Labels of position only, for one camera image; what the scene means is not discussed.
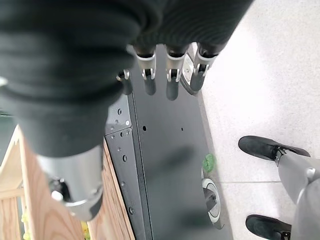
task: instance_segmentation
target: green object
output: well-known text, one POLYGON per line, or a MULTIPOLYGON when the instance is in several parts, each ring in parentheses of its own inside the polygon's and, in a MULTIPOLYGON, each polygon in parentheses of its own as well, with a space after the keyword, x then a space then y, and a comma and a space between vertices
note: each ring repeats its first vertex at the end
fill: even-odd
POLYGON ((205 159, 202 162, 202 167, 207 173, 210 173, 215 168, 215 165, 216 158, 212 154, 205 156, 205 159))

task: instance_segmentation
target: black shoe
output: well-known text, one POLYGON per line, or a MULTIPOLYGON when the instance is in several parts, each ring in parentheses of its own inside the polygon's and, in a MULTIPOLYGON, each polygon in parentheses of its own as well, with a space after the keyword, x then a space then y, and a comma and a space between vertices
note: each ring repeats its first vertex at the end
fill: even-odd
POLYGON ((245 221, 246 228, 253 234, 269 240, 290 240, 291 225, 278 219, 250 215, 245 221))
POLYGON ((243 136, 240 138, 238 146, 247 154, 270 161, 276 159, 278 149, 289 150, 298 155, 310 157, 310 154, 302 148, 283 145, 260 136, 243 136))

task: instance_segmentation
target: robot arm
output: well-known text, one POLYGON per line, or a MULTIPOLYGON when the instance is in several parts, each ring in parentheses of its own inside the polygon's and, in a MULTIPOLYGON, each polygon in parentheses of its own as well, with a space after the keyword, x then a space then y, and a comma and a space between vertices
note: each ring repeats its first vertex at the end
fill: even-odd
POLYGON ((52 197, 83 221, 100 209, 108 107, 123 86, 125 94, 132 90, 135 58, 127 45, 136 51, 146 93, 156 92, 155 74, 163 74, 174 100, 189 44, 199 46, 191 79, 198 91, 251 2, 1 1, 0 105, 37 154, 52 197), (156 71, 157 44, 167 46, 166 73, 156 71))

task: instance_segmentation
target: black metal panel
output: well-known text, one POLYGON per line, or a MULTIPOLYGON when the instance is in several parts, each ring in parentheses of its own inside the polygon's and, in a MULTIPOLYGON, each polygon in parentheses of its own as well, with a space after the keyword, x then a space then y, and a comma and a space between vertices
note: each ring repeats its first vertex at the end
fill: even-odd
POLYGON ((158 46, 153 96, 145 93, 138 65, 131 70, 129 105, 136 111, 153 239, 226 240, 210 222, 202 190, 202 160, 209 150, 198 101, 182 86, 175 101, 166 98, 165 54, 158 46))
POLYGON ((131 127, 128 97, 122 95, 108 109, 108 119, 105 124, 105 134, 111 134, 131 127))
POLYGON ((126 128, 105 136, 126 211, 137 240, 145 240, 136 156, 132 129, 126 128))

